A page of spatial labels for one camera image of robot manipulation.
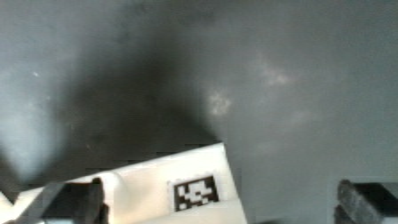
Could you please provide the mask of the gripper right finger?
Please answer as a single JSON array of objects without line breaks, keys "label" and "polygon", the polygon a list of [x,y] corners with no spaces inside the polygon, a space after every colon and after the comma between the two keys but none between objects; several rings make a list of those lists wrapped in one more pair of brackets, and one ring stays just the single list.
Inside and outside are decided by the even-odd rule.
[{"label": "gripper right finger", "polygon": [[398,224],[398,182],[340,182],[334,224]]}]

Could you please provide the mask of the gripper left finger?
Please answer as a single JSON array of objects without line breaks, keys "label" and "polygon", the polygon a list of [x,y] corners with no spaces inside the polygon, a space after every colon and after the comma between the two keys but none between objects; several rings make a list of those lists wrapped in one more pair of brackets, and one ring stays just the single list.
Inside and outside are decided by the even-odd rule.
[{"label": "gripper left finger", "polygon": [[14,224],[109,224],[102,179],[50,183]]}]

